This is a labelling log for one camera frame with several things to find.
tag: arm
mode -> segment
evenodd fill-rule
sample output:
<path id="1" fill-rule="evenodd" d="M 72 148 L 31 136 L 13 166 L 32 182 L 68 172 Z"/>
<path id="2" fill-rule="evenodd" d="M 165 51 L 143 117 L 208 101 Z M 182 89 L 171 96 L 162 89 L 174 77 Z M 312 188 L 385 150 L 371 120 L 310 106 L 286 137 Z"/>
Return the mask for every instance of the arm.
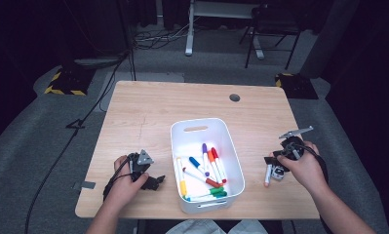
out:
<path id="1" fill-rule="evenodd" d="M 305 141 L 305 145 L 319 154 L 315 144 Z M 289 168 L 297 181 L 307 189 L 319 214 L 333 233 L 375 233 L 331 191 L 315 156 L 305 151 L 297 161 L 284 156 L 278 156 L 278 160 Z"/>
<path id="2" fill-rule="evenodd" d="M 119 168 L 126 157 L 127 156 L 122 156 L 115 161 L 115 171 Z M 129 173 L 130 167 L 127 163 L 118 176 Z M 120 212 L 133 200 L 139 189 L 145 184 L 148 177 L 149 175 L 145 173 L 135 182 L 131 180 L 130 176 L 118 178 L 112 186 L 104 203 L 97 211 L 97 215 L 88 228 L 87 233 L 115 233 Z"/>

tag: wooden table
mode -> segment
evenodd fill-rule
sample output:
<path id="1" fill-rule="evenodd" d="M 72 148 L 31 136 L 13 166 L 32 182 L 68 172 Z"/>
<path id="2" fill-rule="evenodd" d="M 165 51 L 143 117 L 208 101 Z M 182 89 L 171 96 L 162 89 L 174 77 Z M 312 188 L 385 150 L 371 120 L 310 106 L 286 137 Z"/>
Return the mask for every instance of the wooden table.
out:
<path id="1" fill-rule="evenodd" d="M 240 101 L 230 100 L 236 94 Z M 219 118 L 228 128 L 243 170 L 244 192 L 227 209 L 186 214 L 178 204 L 171 126 L 199 118 Z M 319 218 L 309 193 L 287 173 L 282 181 L 263 186 L 263 157 L 281 149 L 278 137 L 296 130 L 288 100 L 276 87 L 185 83 L 117 83 L 97 140 L 76 207 L 81 217 L 93 217 L 102 204 L 102 191 L 114 173 L 113 162 L 121 155 L 145 149 L 154 159 L 148 172 L 165 175 L 157 191 L 140 190 L 121 213 L 126 218 L 295 219 Z"/>

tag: person's left hand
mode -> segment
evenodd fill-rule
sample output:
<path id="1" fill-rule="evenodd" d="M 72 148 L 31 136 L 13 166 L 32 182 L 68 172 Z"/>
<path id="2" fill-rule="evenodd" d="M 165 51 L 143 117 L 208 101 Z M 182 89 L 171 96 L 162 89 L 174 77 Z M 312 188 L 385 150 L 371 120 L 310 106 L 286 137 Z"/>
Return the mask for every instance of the person's left hand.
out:
<path id="1" fill-rule="evenodd" d="M 127 156 L 119 157 L 114 163 L 115 172 L 120 167 L 120 165 L 127 159 Z M 131 177 L 128 175 L 130 173 L 129 163 L 125 164 L 121 172 L 117 175 L 111 191 L 106 197 L 105 203 L 114 203 L 115 207 L 122 209 L 125 205 L 130 203 L 133 198 L 136 196 L 140 188 L 148 180 L 149 174 L 142 174 L 138 180 L 133 182 Z"/>

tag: person's right hand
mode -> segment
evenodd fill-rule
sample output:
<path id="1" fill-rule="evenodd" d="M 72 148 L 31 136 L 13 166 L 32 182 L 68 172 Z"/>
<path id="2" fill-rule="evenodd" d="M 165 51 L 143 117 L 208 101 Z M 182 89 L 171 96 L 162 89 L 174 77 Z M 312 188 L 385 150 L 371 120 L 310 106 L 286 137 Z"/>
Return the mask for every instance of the person's right hand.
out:
<path id="1" fill-rule="evenodd" d="M 319 150 L 314 143 L 304 141 L 304 144 L 311 147 L 319 155 Z M 310 193 L 315 189 L 328 186 L 317 159 L 307 150 L 304 150 L 303 155 L 297 161 L 290 160 L 285 156 L 278 156 L 277 160 L 289 168 L 296 180 Z"/>

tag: chair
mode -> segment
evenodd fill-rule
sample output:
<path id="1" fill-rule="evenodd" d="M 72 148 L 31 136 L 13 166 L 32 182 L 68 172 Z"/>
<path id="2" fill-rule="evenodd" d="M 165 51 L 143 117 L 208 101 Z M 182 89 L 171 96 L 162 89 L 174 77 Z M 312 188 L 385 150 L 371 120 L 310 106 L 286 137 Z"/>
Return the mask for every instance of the chair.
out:
<path id="1" fill-rule="evenodd" d="M 249 45 L 249 51 L 246 60 L 245 68 L 249 66 L 250 54 L 253 48 L 253 40 L 255 36 L 276 36 L 280 37 L 280 40 L 273 48 L 264 48 L 264 51 L 289 51 L 290 55 L 285 69 L 287 70 L 294 53 L 295 46 L 300 36 L 301 27 L 299 25 L 300 18 L 304 17 L 304 13 L 301 11 L 293 11 L 292 8 L 284 5 L 278 0 L 263 1 L 259 7 L 252 9 L 251 24 L 247 27 L 240 44 L 243 42 L 246 35 L 249 34 L 251 28 L 251 42 Z M 285 39 L 286 36 L 294 36 L 293 46 L 290 50 L 280 50 L 276 47 Z"/>

